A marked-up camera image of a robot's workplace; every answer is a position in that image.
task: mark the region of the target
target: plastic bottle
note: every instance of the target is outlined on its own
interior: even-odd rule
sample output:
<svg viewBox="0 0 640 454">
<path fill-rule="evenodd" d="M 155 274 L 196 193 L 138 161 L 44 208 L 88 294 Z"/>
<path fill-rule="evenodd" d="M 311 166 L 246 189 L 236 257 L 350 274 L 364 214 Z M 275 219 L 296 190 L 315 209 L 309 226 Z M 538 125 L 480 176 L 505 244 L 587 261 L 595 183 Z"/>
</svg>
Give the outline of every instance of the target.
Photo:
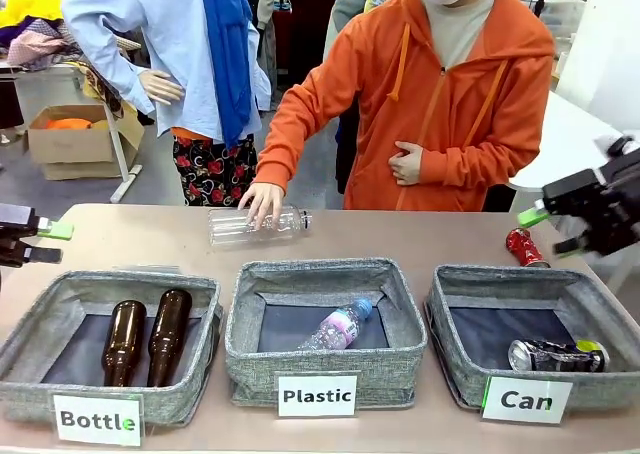
<svg viewBox="0 0 640 454">
<path fill-rule="evenodd" d="M 360 334 L 362 324 L 371 315 L 372 309 L 371 301 L 364 298 L 338 308 L 320 323 L 318 330 L 298 350 L 346 349 Z"/>
<path fill-rule="evenodd" d="M 173 377 L 187 334 L 191 294 L 181 289 L 165 292 L 149 338 L 149 377 L 147 387 L 168 386 Z"/>
<path fill-rule="evenodd" d="M 147 310 L 138 301 L 123 301 L 111 314 L 109 334 L 102 352 L 104 385 L 129 387 L 140 361 Z"/>
<path fill-rule="evenodd" d="M 215 209 L 209 213 L 211 244 L 235 244 L 242 242 L 289 239 L 299 236 L 311 226 L 311 214 L 295 206 L 283 206 L 278 228 L 272 228 L 272 216 L 268 215 L 262 228 L 256 230 L 255 221 L 247 224 L 246 211 Z"/>
</svg>

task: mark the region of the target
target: plastic bottle with blue cap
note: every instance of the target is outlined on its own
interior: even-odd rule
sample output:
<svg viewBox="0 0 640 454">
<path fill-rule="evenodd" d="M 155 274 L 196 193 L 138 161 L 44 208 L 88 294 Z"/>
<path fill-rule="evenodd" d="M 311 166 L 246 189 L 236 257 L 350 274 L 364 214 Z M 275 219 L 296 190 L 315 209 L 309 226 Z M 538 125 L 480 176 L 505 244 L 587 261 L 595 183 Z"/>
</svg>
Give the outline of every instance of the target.
<svg viewBox="0 0 640 454">
<path fill-rule="evenodd" d="M 333 311 L 318 330 L 300 347 L 299 351 L 342 350 L 351 344 L 371 315 L 373 305 L 369 299 L 361 298 L 353 304 Z"/>
</svg>

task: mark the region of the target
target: hood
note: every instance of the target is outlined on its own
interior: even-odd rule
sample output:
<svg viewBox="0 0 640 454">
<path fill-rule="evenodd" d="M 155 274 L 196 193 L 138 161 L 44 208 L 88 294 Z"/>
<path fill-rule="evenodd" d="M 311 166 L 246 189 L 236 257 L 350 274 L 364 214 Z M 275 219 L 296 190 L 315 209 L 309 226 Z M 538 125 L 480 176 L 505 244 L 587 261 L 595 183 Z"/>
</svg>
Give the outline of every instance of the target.
<svg viewBox="0 0 640 454">
<path fill-rule="evenodd" d="M 401 3 L 411 36 L 421 44 L 433 46 L 422 0 L 401 0 Z M 554 53 L 551 33 L 527 6 L 520 0 L 495 0 L 470 60 L 543 57 Z"/>
</svg>

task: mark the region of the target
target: gray floor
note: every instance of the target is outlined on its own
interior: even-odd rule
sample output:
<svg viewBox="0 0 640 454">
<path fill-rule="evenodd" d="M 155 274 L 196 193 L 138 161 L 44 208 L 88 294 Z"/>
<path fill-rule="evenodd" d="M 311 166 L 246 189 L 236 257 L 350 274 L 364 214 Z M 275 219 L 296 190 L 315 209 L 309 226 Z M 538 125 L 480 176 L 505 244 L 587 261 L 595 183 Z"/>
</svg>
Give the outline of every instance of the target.
<svg viewBox="0 0 640 454">
<path fill-rule="evenodd" d="M 49 104 L 81 104 L 86 101 L 71 82 L 28 82 L 19 84 L 19 95 L 27 122 Z M 263 129 L 256 135 L 258 149 L 262 149 L 266 128 L 272 114 L 263 119 Z M 329 124 L 305 147 L 298 173 L 289 185 L 287 202 L 308 209 L 339 209 L 342 198 L 337 194 L 334 180 L 336 124 Z M 140 147 L 138 163 L 143 170 L 123 199 L 128 204 L 183 204 L 178 175 L 171 157 L 170 136 L 156 138 L 154 126 L 146 129 Z M 60 217 L 78 203 L 109 202 L 119 184 L 117 179 L 46 181 L 37 165 L 31 162 L 22 146 L 0 147 L 0 202 L 33 206 L 51 218 Z M 594 266 L 607 279 L 610 268 Z M 640 320 L 640 273 L 634 273 L 618 297 L 627 310 Z"/>
</svg>

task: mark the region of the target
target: pink cloth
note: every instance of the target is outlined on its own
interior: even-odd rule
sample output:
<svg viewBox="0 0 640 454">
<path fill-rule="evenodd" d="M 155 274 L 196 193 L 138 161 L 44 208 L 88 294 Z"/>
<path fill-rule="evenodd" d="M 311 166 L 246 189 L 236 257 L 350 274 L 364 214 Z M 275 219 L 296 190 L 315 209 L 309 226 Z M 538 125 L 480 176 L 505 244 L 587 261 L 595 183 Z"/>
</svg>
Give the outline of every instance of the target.
<svg viewBox="0 0 640 454">
<path fill-rule="evenodd" d="M 11 41 L 7 62 L 10 66 L 22 66 L 53 54 L 65 45 L 64 39 L 26 30 Z"/>
</svg>

